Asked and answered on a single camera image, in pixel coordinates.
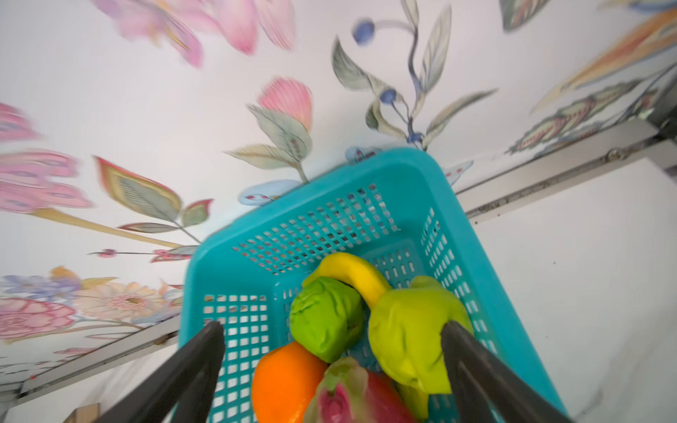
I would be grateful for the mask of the red dragon fruit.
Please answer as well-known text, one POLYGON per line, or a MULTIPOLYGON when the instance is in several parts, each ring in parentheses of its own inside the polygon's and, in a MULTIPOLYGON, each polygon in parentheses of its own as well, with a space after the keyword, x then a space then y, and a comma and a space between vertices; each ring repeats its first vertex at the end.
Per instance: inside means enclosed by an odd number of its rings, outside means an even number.
POLYGON ((305 422, 414 422, 392 382, 352 357, 329 366, 303 415, 305 422))

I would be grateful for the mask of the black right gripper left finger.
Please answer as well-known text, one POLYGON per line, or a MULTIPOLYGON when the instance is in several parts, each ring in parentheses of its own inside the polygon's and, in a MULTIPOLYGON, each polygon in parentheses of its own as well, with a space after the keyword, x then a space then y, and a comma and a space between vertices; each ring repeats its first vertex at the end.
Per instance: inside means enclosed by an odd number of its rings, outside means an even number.
POLYGON ((211 322, 98 421, 206 422, 224 354, 223 326, 211 322))

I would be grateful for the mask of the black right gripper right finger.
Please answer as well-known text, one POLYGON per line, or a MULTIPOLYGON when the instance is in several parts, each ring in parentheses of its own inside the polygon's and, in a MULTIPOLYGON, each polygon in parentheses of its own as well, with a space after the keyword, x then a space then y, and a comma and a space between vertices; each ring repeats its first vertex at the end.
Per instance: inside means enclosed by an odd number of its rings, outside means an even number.
POLYGON ((461 422, 543 423, 571 419, 532 390, 457 322, 441 331, 444 364, 461 422))

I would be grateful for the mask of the green round fruit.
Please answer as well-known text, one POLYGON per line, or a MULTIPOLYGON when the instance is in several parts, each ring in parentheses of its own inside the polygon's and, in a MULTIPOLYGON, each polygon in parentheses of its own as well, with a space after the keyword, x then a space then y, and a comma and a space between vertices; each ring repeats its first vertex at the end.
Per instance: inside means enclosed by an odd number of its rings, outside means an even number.
POLYGON ((337 361, 360 340, 363 325, 360 294, 333 278, 308 283, 291 305, 293 339, 327 363, 337 361))

